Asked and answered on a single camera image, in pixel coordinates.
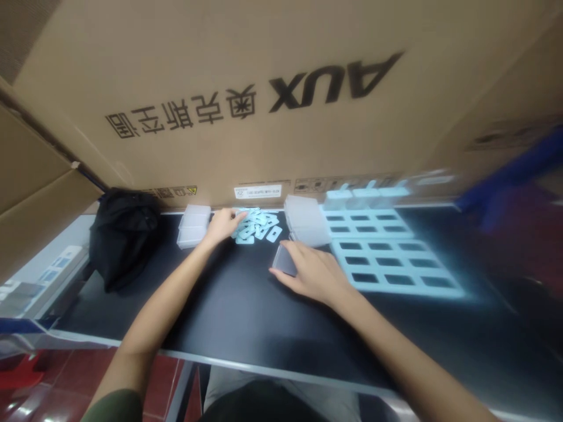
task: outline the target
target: person's lap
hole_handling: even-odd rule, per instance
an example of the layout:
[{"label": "person's lap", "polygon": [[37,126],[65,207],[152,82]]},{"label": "person's lap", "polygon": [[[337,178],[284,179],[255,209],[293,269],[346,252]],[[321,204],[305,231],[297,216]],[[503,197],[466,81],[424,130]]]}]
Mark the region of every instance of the person's lap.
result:
[{"label": "person's lap", "polygon": [[213,402],[225,394],[233,392],[251,381],[263,379],[272,380],[284,387],[331,422],[343,420],[361,422],[358,395],[354,392],[317,384],[272,378],[220,366],[211,367],[204,401],[204,412]]}]

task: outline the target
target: white foam tray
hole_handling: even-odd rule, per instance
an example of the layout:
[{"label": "white foam tray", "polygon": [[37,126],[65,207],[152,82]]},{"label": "white foam tray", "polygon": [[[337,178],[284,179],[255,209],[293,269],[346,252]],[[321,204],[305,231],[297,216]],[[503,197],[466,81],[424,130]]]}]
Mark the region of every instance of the white foam tray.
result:
[{"label": "white foam tray", "polygon": [[321,211],[333,239],[343,237],[411,239],[409,226],[394,209]]},{"label": "white foam tray", "polygon": [[360,291],[459,298],[464,291],[419,240],[341,238],[331,249]]}]

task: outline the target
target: hand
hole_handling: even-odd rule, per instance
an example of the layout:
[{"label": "hand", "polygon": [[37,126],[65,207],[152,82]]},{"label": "hand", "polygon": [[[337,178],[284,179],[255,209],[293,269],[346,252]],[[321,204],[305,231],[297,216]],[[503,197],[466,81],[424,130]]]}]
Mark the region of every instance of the hand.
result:
[{"label": "hand", "polygon": [[295,293],[310,297],[334,308],[339,300],[357,294],[332,254],[309,248],[301,242],[282,240],[297,276],[292,277],[275,268],[270,272]]},{"label": "hand", "polygon": [[239,223],[245,219],[246,212],[240,213],[235,217],[236,210],[232,208],[223,208],[215,212],[215,215],[209,223],[207,233],[201,243],[217,246],[234,233]]}]

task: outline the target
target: black backpack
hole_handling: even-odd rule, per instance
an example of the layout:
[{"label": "black backpack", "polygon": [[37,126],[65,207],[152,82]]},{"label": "black backpack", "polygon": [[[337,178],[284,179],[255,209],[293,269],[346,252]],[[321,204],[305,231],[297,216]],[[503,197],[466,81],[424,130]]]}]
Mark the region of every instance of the black backpack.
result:
[{"label": "black backpack", "polygon": [[106,292],[141,274],[157,244],[159,218],[157,200],[148,193],[112,188],[100,199],[90,228],[90,262]]}]

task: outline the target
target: black work surface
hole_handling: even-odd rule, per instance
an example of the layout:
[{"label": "black work surface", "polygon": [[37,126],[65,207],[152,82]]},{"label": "black work surface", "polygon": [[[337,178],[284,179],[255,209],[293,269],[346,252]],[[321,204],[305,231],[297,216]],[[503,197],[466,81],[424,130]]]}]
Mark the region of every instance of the black work surface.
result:
[{"label": "black work surface", "polygon": [[[532,418],[563,413],[561,365],[526,330],[480,266],[481,236],[454,208],[398,209],[457,278],[466,296],[444,300],[368,293],[409,339],[488,406]],[[287,226],[280,216],[286,239]],[[162,243],[142,275],[119,293],[88,280],[56,328],[120,340],[142,305],[186,257],[176,245],[180,215],[162,217]],[[298,297],[268,272],[277,249],[266,240],[215,251],[163,349],[395,389],[356,334],[328,308]]]}]

